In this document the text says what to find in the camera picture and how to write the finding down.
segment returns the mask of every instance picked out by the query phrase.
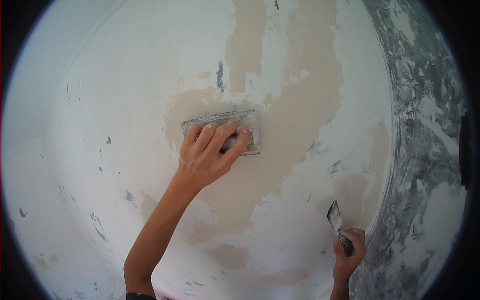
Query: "finger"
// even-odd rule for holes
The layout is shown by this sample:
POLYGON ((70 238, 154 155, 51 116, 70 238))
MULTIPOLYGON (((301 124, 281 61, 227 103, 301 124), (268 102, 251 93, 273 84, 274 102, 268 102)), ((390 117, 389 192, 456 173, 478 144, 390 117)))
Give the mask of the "finger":
POLYGON ((201 125, 201 124, 192 124, 190 126, 190 128, 188 129, 188 132, 185 135, 185 138, 183 139, 182 147, 180 148, 180 150, 182 150, 182 148, 184 148, 184 147, 188 147, 188 146, 193 145, 195 143, 195 141, 197 140, 198 135, 202 131, 203 127, 204 126, 201 125))
POLYGON ((237 141, 228 149, 225 154, 223 154, 221 161, 224 164, 229 166, 233 165, 233 163, 239 158, 242 153, 248 151, 247 143, 248 139, 250 138, 250 131, 248 130, 248 126, 243 126, 239 130, 239 134, 237 137, 237 141))
POLYGON ((339 240, 333 241, 333 252, 338 261, 347 259, 345 252, 343 251, 342 243, 340 243, 339 240))
POLYGON ((348 230, 341 230, 340 233, 352 241, 353 248, 355 248, 356 251, 359 251, 360 253, 365 251, 365 244, 356 233, 348 230))
POLYGON ((202 129, 202 132, 198 136, 197 142, 195 143, 195 147, 199 151, 205 150, 207 147, 208 143, 212 139, 212 137, 215 134, 215 130, 217 129, 218 125, 215 123, 210 123, 208 125, 205 125, 204 128, 202 129))
POLYGON ((365 231, 360 228, 350 228, 349 231, 355 233, 360 237, 360 240, 365 244, 365 231))
POLYGON ((215 134, 213 135, 212 139, 208 143, 207 151, 210 153, 217 153, 220 151, 225 140, 231 136, 232 134, 237 133, 237 125, 233 122, 229 122, 219 126, 215 130, 215 134))

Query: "hand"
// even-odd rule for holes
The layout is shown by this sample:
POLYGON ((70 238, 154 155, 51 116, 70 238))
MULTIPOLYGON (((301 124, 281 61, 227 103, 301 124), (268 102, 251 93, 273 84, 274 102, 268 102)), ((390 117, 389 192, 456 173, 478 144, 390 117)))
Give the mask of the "hand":
POLYGON ((222 177, 243 152, 249 151, 248 126, 240 128, 237 141, 225 154, 220 153, 225 140, 237 133, 235 123, 218 126, 194 124, 188 130, 180 148, 180 161, 172 182, 183 189, 198 193, 202 188, 222 177))
POLYGON ((353 271, 358 267, 365 254, 367 254, 365 250, 365 231, 351 228, 349 230, 341 230, 340 233, 352 241, 354 249, 352 255, 346 257, 340 241, 335 240, 333 242, 333 251, 336 257, 335 266, 333 267, 333 280, 334 282, 348 282, 353 271))

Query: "putty knife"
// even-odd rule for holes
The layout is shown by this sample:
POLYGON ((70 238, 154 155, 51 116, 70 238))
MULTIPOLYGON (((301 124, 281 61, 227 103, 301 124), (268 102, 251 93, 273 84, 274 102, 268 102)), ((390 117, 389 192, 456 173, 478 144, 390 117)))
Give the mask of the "putty knife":
MULTIPOLYGON (((257 115, 255 114, 255 110, 253 108, 247 110, 237 110, 237 111, 229 111, 224 112, 221 114, 200 117, 193 120, 183 121, 181 124, 181 128, 183 131, 183 136, 185 136, 188 132, 188 129, 192 124, 201 124, 207 125, 210 123, 216 123, 218 126, 223 125, 228 122, 234 122, 237 124, 237 134, 238 130, 241 126, 247 125, 250 131, 250 138, 248 139, 247 146, 250 147, 249 152, 244 152, 242 155, 253 155, 259 154, 260 148, 258 147, 258 143, 260 142, 260 135, 258 132, 258 120, 257 115)), ((229 148, 231 148, 237 140, 237 135, 231 135, 228 137, 222 145, 220 152, 224 153, 229 148)))
POLYGON ((332 226, 334 233, 338 237, 338 240, 343 245, 343 251, 345 252, 345 256, 351 256, 353 253, 353 244, 352 241, 350 241, 349 239, 347 239, 346 236, 340 233, 340 230, 342 230, 342 218, 340 216, 340 210, 338 209, 338 204, 336 200, 333 201, 332 206, 328 210, 327 219, 330 223, 330 226, 332 226))

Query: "sleeve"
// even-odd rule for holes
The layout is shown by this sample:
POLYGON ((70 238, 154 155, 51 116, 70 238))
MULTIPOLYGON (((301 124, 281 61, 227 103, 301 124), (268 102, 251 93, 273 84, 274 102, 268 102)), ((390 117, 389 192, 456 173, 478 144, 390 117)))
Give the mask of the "sleeve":
POLYGON ((139 294, 139 293, 128 293, 127 294, 127 300, 156 300, 155 298, 144 295, 144 294, 139 294))

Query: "putty knife handle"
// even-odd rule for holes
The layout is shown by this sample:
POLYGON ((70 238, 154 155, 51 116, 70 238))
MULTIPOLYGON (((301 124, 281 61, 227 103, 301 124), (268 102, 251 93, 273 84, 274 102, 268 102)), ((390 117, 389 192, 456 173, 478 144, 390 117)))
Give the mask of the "putty knife handle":
POLYGON ((343 251, 346 257, 350 257, 353 253, 353 244, 348 238, 344 238, 340 241, 343 245, 343 251))

